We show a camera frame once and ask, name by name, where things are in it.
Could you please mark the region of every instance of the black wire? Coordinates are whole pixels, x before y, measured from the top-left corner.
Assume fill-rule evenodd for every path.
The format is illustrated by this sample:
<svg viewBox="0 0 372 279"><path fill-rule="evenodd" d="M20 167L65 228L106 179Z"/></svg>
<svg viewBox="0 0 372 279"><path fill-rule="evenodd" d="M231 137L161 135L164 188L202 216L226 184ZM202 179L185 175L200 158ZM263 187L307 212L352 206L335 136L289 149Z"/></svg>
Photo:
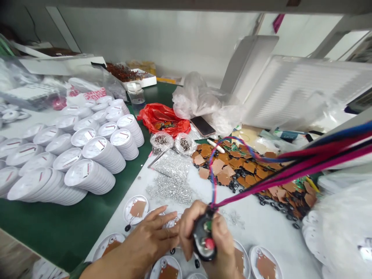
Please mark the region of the black wire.
<svg viewBox="0 0 372 279"><path fill-rule="evenodd" d="M294 175L298 174L299 172L302 172L302 171L304 171L304 170L308 170L308 169L310 169L310 168L316 167L316 166L318 166L318 165L320 165L320 164L323 164L323 163L325 163L325 162L328 162L328 161L330 161L330 160L333 160L333 159L339 158L339 157L344 156L344 155L346 155L346 154L349 154L349 153L351 153L351 152L353 152L353 151L356 151L356 150L358 150L358 149L361 149L361 148L363 148L363 147L366 147L366 146L368 146L368 145L370 145L370 144L372 144L372 139L370 139L370 140L368 140L368 141L365 141L365 142L362 142L361 144L358 144L358 145L356 145L356 146L353 146L353 147L351 147L351 148L349 148L349 149L347 149L347 150L345 150L345 151L343 151L343 152L340 152L340 153L338 153L338 154L336 154L336 155L333 155L332 157L329 157L329 158L326 159L325 161L318 162L318 163L316 163L315 165L311 165L311 166L309 166L309 167L307 167L307 168L305 168L305 169L301 169L301 170L299 170L299 171L296 172L296 173L293 173L293 174L290 174L290 175L288 175L288 176L285 176L285 177L283 177L283 178L281 178L281 179L279 180L279 183L280 183L280 181L282 181L282 180L284 180L284 179L287 179L287 178L290 178L291 176L294 176ZM258 183L256 183L256 184L252 185L251 187L249 187L249 188L243 190L243 192L247 192L247 191L250 191L250 190L252 190L252 189L254 189L254 188L257 188L257 187L260 186L262 183L264 183L264 182L268 181L269 179L271 179L271 178L277 176L278 174L280 174L280 173L286 171L287 169L293 167L294 165L297 165L297 164L299 164L299 163L302 163L303 161L305 161L305 160L307 160L307 159L308 159L308 157L307 157L307 158L303 158L303 159L299 159L299 160L297 160L297 161L295 161L295 162L290 163L289 165L285 166L285 167L282 168L281 170L279 170L279 171L277 171L277 172L275 172L275 173L273 173L273 174L267 176L265 179L261 180L260 182L258 182Z"/></svg>
<svg viewBox="0 0 372 279"><path fill-rule="evenodd" d="M36 33L36 24L35 24L35 22L34 22L34 19L32 18L32 16L31 16L30 12L28 11L28 8L26 7L26 5L24 5L24 8L26 9L28 15L30 16L30 18L31 18L31 20L32 20L32 24L33 24L33 26L34 26L34 33L35 33L35 36L36 36L37 39L39 40L38 42L35 42L35 43L41 43L41 40L40 40L38 34Z"/></svg>

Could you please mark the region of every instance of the white wall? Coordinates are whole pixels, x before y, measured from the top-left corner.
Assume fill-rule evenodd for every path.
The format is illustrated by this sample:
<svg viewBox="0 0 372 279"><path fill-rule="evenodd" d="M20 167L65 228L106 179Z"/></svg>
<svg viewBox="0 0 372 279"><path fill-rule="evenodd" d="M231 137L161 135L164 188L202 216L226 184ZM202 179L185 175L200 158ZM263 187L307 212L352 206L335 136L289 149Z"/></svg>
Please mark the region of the white wall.
<svg viewBox="0 0 372 279"><path fill-rule="evenodd" d="M42 6L27 6L36 26L36 32L42 41L48 41L55 47L68 48L49 13ZM32 20L24 5L7 5L0 9L0 21L10 26L21 40L38 41Z"/></svg>
<svg viewBox="0 0 372 279"><path fill-rule="evenodd" d="M121 10L59 7L83 52L108 61L152 60L160 74L198 71L222 82L238 39L252 34L258 13ZM259 34L273 34L266 14ZM307 56L342 16L286 15L274 53Z"/></svg>

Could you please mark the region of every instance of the handheld controller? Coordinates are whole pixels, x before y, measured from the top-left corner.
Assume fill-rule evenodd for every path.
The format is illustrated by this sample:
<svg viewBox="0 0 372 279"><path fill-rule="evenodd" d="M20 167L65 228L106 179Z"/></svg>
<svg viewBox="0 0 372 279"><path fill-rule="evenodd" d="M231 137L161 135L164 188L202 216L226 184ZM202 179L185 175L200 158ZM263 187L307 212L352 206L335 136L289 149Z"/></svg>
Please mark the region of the handheld controller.
<svg viewBox="0 0 372 279"><path fill-rule="evenodd" d="M194 224L194 251L202 261L209 262L217 255L216 245L212 239L212 218L215 210L208 206L204 215Z"/></svg>

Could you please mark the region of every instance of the white plastic panel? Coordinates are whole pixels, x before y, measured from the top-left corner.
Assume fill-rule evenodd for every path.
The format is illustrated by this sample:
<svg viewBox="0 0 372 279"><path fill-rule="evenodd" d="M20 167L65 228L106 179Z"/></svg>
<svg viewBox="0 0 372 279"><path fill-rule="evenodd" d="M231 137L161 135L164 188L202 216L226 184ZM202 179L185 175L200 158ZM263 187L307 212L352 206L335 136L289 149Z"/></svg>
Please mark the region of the white plastic panel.
<svg viewBox="0 0 372 279"><path fill-rule="evenodd" d="M245 102L244 123L269 129L306 127L330 103L346 105L370 88L371 76L367 63L273 56Z"/></svg>

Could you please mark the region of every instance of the green workbench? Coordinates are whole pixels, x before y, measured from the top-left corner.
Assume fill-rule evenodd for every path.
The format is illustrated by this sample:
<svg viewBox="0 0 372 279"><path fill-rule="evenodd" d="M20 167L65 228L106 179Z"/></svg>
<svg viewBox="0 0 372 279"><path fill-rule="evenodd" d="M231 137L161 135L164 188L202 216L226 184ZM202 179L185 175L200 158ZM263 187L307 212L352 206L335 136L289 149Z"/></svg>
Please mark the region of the green workbench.
<svg viewBox="0 0 372 279"><path fill-rule="evenodd" d="M176 87L158 83L144 88L146 102L172 107ZM56 266L72 272L85 260L151 152L148 129L142 121L139 125L145 144L139 148L140 155L115 175L116 184L109 193L88 193L81 202L69 207L0 199L0 228Z"/></svg>

